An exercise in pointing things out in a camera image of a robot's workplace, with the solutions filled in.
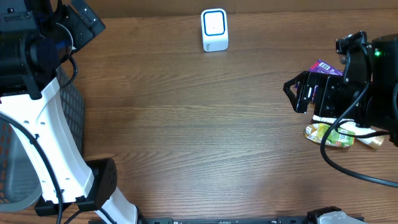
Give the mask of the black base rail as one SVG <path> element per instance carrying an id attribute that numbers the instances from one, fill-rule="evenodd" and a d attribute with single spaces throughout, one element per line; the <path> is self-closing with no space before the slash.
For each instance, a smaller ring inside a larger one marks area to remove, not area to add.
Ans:
<path id="1" fill-rule="evenodd" d="M 366 224 L 364 217 L 351 217 L 338 207 L 324 207 L 301 216 L 279 216 L 276 218 L 214 218 L 173 219 L 145 218 L 141 212 L 137 224 Z"/>

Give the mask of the green yellow juice pouch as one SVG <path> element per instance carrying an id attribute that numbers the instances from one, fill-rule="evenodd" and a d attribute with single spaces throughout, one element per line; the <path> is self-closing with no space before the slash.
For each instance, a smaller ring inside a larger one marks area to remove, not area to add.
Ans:
<path id="1" fill-rule="evenodd" d="M 313 123 L 305 128 L 304 136 L 313 142 L 321 143 L 323 136 L 327 129 L 330 127 L 329 124 L 324 123 Z M 343 128 L 338 128 L 337 131 L 333 130 L 326 139 L 326 145 L 333 147 L 350 147 L 354 144 L 355 138 L 354 132 L 347 131 Z"/>

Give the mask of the white cream tube gold cap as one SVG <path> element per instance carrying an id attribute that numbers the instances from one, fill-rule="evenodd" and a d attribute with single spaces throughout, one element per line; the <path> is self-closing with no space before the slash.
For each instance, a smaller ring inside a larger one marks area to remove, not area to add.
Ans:
<path id="1" fill-rule="evenodd" d="M 324 123 L 324 124 L 329 124 L 332 125 L 336 118 L 322 118 L 317 115 L 313 116 L 313 123 Z M 369 138 L 357 138 L 357 136 L 364 136 L 367 134 L 374 134 L 376 131 L 372 128 L 360 128 L 352 119 L 343 119 L 342 120 L 343 124 L 338 126 L 338 128 L 343 128 L 347 131 L 352 131 L 354 132 L 354 138 L 358 139 L 362 143 L 368 145 L 369 147 L 373 149 L 378 149 L 381 147 L 382 143 L 384 142 L 384 135 L 380 136 L 372 136 Z"/>

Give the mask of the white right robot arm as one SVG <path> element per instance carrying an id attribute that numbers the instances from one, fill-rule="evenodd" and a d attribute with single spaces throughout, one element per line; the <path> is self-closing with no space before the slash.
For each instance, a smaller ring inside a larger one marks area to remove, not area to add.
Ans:
<path id="1" fill-rule="evenodd" d="M 360 126 L 386 130 L 397 143 L 397 35 L 371 42 L 363 31 L 337 39 L 336 53 L 345 66 L 342 75 L 304 71 L 284 83 L 293 110 L 315 115 L 343 116 Z"/>

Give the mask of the purple pad package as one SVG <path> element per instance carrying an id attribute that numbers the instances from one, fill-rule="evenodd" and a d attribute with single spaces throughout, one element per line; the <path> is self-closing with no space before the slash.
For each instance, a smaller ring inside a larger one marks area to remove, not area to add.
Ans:
<path id="1" fill-rule="evenodd" d="M 329 75 L 342 76 L 343 72 L 326 63 L 324 60 L 318 59 L 309 69 L 309 72 L 325 73 Z"/>

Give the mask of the white barcode scanner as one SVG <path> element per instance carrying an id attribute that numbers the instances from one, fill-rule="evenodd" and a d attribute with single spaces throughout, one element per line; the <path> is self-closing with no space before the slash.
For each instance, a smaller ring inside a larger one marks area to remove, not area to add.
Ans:
<path id="1" fill-rule="evenodd" d="M 201 13 L 201 33 L 205 52 L 224 51 L 229 45 L 228 20 L 224 9 L 206 9 Z"/>

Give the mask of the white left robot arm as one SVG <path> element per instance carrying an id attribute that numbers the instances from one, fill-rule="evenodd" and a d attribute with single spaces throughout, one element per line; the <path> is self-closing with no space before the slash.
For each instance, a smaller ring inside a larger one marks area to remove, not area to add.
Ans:
<path id="1" fill-rule="evenodd" d="M 117 186 L 111 158 L 86 161 L 67 123 L 57 70 L 104 31 L 84 1 L 1 2 L 1 119 L 21 141 L 40 180 L 40 217 L 71 204 L 105 223 L 137 223 L 138 208 Z"/>

